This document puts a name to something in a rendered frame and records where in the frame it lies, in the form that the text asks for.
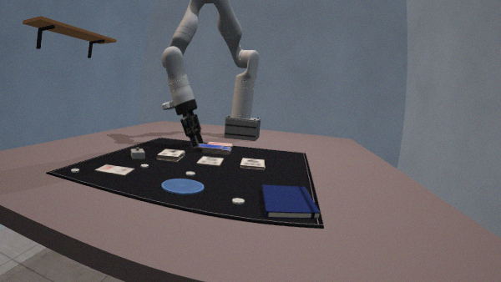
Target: shelf bracket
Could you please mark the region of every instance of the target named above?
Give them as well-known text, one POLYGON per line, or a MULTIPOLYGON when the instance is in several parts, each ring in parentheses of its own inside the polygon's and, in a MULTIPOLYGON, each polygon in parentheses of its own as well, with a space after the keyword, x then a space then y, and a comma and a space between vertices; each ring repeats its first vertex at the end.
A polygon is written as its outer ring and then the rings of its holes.
POLYGON ((92 56, 92 44, 103 43, 103 42, 104 42, 104 39, 89 42, 89 55, 87 56, 87 58, 90 58, 90 56, 92 56))
POLYGON ((44 30, 53 29, 53 28, 56 28, 56 26, 53 25, 53 24, 51 24, 51 25, 49 25, 47 27, 38 28, 37 49, 40 49, 42 47, 42 32, 44 30))

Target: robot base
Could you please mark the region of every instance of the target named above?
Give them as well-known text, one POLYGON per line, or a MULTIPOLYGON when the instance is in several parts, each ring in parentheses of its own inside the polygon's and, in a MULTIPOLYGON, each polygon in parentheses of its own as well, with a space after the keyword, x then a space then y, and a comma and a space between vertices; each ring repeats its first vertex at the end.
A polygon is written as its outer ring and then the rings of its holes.
POLYGON ((260 118, 226 117, 225 138, 256 141, 259 138, 260 118))

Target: wall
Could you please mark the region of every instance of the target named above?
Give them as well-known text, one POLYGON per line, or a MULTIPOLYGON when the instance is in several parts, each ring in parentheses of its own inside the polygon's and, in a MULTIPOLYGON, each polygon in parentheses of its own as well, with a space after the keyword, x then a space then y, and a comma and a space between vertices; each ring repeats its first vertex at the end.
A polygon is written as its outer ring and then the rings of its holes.
MULTIPOLYGON (((397 166, 407 69, 404 1, 234 0, 241 46, 260 54, 252 117, 261 128, 351 138, 397 166)), ((188 1, 0 2, 0 149, 114 128, 179 121, 161 54, 188 1), (117 39, 94 45, 43 32, 44 16, 117 39)), ((206 5, 185 53, 202 123, 224 125, 237 68, 206 5)))
POLYGON ((398 169, 501 237, 501 2, 407 1, 398 169))

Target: black mat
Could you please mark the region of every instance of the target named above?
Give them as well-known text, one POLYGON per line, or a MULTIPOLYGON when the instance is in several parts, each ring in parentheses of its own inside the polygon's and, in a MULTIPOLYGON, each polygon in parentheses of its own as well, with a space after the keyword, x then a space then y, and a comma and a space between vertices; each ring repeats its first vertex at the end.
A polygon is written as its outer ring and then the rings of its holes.
POLYGON ((190 141, 157 138, 55 169, 47 174, 133 199, 198 214, 261 224, 323 228, 321 216, 319 219, 266 217, 263 184, 304 186, 320 208, 304 153, 234 146, 229 155, 203 154, 191 148, 190 141), (136 147, 145 151, 146 159, 130 157, 130 150, 136 147), (177 163, 157 160, 157 154, 164 149, 184 150, 186 155, 177 163), (224 161, 220 166, 197 164, 203 156, 224 158, 224 161), (266 169, 241 169, 242 158, 264 159, 266 169), (105 164, 134 170, 127 175, 107 174, 95 170, 105 164), (143 169, 141 164, 148 164, 149 167, 143 169), (79 172, 72 173, 71 169, 74 168, 78 168, 79 172), (187 176, 187 171, 195 172, 195 176, 187 176), (201 182, 205 188, 198 194, 172 194, 161 187, 168 179, 193 179, 201 182), (242 198, 245 203, 233 204, 233 198, 242 198))

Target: white disc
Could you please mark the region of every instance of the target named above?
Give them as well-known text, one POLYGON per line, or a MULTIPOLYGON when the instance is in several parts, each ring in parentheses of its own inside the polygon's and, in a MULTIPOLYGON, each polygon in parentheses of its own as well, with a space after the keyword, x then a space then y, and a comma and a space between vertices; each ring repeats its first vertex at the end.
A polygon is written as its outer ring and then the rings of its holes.
POLYGON ((233 198, 231 202, 233 202, 233 204, 243 204, 245 203, 245 200, 242 198, 233 198))

